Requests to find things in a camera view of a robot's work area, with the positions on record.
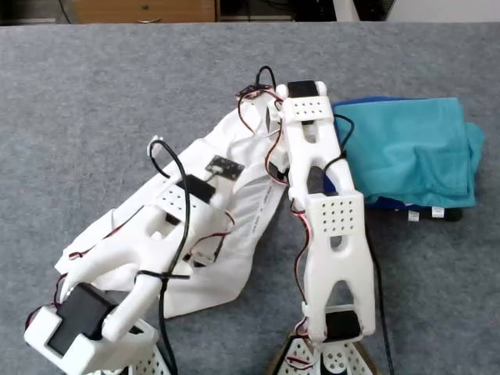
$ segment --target gray fabric surface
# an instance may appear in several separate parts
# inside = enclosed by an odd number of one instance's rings
[[[500,24],[212,24],[0,29],[0,363],[55,368],[22,339],[50,300],[63,248],[154,172],[145,145],[180,151],[270,64],[333,98],[457,96],[484,129],[478,206],[459,223],[369,213],[398,374],[500,371]],[[283,202],[241,297],[176,318],[181,374],[261,374],[300,316],[301,224]],[[148,318],[156,325],[155,314]],[[365,340],[385,369],[380,334]]]

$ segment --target clothing tag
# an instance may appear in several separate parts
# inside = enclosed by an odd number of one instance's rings
[[[418,223],[420,214],[417,211],[408,210],[408,221]]]
[[[445,217],[445,209],[442,207],[433,207],[432,208],[432,217],[436,217],[438,219],[442,219]]]

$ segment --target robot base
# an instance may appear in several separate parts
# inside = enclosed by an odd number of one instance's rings
[[[307,342],[290,336],[267,375],[381,375],[360,343],[330,342],[314,358]]]
[[[155,345],[153,351],[148,356],[138,360],[136,363],[123,370],[95,371],[88,375],[170,375],[170,372],[166,367],[158,347]]]

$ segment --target drawer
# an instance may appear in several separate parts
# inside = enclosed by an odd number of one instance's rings
[[[215,22],[214,0],[73,0],[80,23]]]

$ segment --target teal towel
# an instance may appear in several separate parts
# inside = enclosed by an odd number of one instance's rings
[[[367,203],[379,197],[422,206],[470,207],[484,135],[456,98],[336,105],[354,120],[345,150]],[[349,130],[336,120],[340,139]]]

